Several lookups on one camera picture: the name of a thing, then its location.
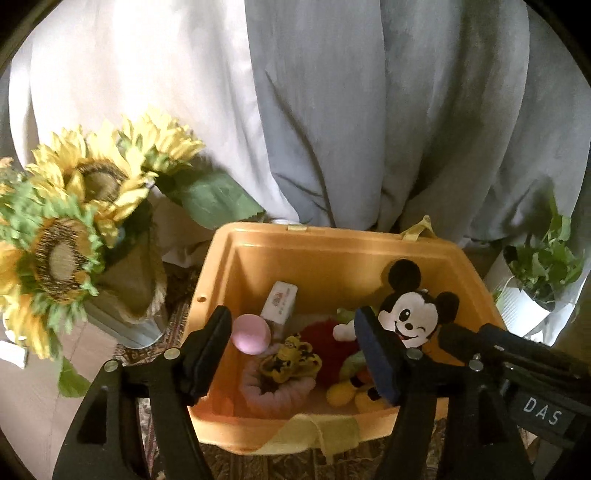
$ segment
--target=sunflower center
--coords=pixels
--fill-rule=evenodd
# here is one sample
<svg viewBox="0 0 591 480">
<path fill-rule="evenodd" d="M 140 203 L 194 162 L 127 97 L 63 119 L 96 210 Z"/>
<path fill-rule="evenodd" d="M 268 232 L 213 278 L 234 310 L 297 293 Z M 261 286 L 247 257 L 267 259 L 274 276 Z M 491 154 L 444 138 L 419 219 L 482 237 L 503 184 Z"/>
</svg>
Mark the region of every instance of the sunflower center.
<svg viewBox="0 0 591 480">
<path fill-rule="evenodd" d="M 78 171 L 84 177 L 86 200 L 114 202 L 119 197 L 121 184 L 127 175 L 112 163 L 97 161 L 82 164 Z"/>
<path fill-rule="evenodd" d="M 43 290 L 54 300 L 68 302 L 80 291 L 86 257 L 84 225 L 74 219 L 54 220 L 38 237 L 34 249 L 35 276 Z"/>
</svg>

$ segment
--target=orange storage bin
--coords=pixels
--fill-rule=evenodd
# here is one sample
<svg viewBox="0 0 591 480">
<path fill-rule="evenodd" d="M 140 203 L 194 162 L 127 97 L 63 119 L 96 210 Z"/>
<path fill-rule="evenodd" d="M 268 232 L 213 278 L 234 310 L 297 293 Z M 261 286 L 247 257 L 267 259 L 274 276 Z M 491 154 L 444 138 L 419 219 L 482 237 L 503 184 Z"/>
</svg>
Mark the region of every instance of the orange storage bin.
<svg viewBox="0 0 591 480">
<path fill-rule="evenodd" d="M 422 288 L 436 296 L 452 291 L 460 299 L 456 323 L 478 330 L 485 323 L 503 326 L 491 295 L 465 254 L 436 239 L 314 228 L 300 225 L 233 223 L 216 232 L 195 290 L 185 336 L 199 330 L 215 307 L 224 304 L 234 317 L 259 313 L 277 280 L 298 286 L 294 314 L 335 314 L 340 307 L 379 306 L 391 293 L 390 266 L 400 258 L 421 270 Z M 457 363 L 439 349 L 437 336 L 423 346 L 437 361 Z M 356 414 L 354 407 L 331 409 L 324 392 L 313 392 L 304 415 L 292 420 L 254 418 L 238 390 L 249 357 L 230 343 L 209 394 L 190 409 L 199 440 L 231 452 L 296 453 L 320 446 L 325 454 L 391 433 L 398 409 Z M 437 406 L 446 414 L 447 401 Z"/>
</svg>

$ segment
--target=mickey mouse plush toy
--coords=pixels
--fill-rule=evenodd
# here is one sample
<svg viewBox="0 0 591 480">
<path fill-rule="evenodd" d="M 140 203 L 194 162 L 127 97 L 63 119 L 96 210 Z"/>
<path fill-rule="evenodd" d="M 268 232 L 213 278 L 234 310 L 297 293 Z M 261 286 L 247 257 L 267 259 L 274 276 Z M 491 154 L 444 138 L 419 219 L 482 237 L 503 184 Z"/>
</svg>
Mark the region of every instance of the mickey mouse plush toy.
<svg viewBox="0 0 591 480">
<path fill-rule="evenodd" d="M 419 348 L 433 336 L 439 324 L 453 322 L 456 318 L 460 303 L 457 295 L 444 291 L 433 298 L 425 290 L 419 290 L 421 271 L 415 262 L 398 260 L 388 273 L 388 282 L 394 293 L 382 302 L 378 320 L 384 329 L 396 332 L 406 348 Z M 355 340 L 353 321 L 335 326 L 333 337 L 340 342 Z M 358 393 L 368 379 L 367 371 L 361 371 L 333 385 L 326 393 L 328 403 L 341 407 L 355 398 L 361 413 L 385 408 L 387 405 L 375 388 Z"/>
</svg>

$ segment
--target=smiling mouth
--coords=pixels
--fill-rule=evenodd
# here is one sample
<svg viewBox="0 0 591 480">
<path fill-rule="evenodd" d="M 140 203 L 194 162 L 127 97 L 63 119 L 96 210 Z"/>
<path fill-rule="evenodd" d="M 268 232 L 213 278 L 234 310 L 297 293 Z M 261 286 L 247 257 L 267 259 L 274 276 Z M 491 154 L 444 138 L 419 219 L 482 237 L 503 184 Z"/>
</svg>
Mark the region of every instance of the smiling mouth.
<svg viewBox="0 0 591 480">
<path fill-rule="evenodd" d="M 410 339 L 413 339 L 413 338 L 416 338 L 416 337 L 418 337 L 418 335 L 417 335 L 417 336 L 414 336 L 414 337 L 409 337 L 409 336 L 407 336 L 407 335 L 404 335 L 403 333 L 401 333 L 401 332 L 400 332 L 400 330 L 398 330 L 398 325 L 396 325 L 396 330 L 395 330 L 395 333 L 396 333 L 396 335 L 398 335 L 398 336 L 400 337 L 400 339 L 401 339 L 402 341 L 405 341 L 405 340 L 410 340 Z"/>
</svg>

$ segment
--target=yellow strap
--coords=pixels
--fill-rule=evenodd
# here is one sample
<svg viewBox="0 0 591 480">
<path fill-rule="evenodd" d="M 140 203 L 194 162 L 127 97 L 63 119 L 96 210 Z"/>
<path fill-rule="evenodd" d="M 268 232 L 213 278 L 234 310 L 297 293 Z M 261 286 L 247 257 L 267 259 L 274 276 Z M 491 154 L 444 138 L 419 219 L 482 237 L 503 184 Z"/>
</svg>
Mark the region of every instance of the yellow strap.
<svg viewBox="0 0 591 480">
<path fill-rule="evenodd" d="M 403 240 L 409 240 L 411 242 L 416 242 L 418 237 L 421 235 L 436 238 L 435 232 L 433 231 L 433 227 L 431 226 L 431 217 L 429 215 L 425 215 L 423 220 L 419 223 L 416 223 L 410 228 L 407 228 L 404 232 L 400 234 Z"/>
<path fill-rule="evenodd" d="M 320 448 L 328 462 L 333 455 L 359 445 L 359 425 L 345 415 L 297 414 L 263 447 L 250 455 L 287 455 Z"/>
</svg>

